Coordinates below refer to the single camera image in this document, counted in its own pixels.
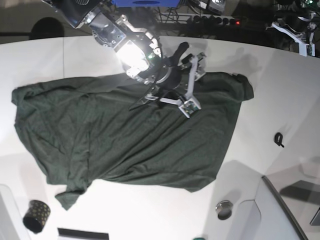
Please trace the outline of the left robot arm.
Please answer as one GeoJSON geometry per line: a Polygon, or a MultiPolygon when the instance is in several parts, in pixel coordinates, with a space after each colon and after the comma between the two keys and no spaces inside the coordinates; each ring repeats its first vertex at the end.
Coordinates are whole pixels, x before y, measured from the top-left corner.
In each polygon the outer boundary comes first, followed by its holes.
{"type": "Polygon", "coordinates": [[[318,0],[276,0],[271,27],[288,36],[298,45],[302,56],[315,56],[314,36],[320,26],[318,0]]]}

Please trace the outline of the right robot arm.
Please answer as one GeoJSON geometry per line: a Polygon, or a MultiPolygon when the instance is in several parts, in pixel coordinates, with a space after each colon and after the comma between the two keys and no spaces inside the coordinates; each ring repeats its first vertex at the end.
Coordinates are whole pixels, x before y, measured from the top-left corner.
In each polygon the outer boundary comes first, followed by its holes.
{"type": "Polygon", "coordinates": [[[200,108],[193,92],[195,82],[205,74],[199,66],[205,54],[190,54],[184,63],[180,63],[182,55],[190,47],[188,42],[182,42],[174,54],[167,57],[152,32],[133,26],[125,14],[113,15],[106,9],[105,0],[46,0],[45,4],[60,13],[73,28],[87,25],[100,45],[112,48],[128,77],[149,86],[144,99],[160,100],[184,108],[200,108]],[[177,100],[157,95],[159,90],[175,90],[185,69],[190,70],[185,94],[177,100]]]}

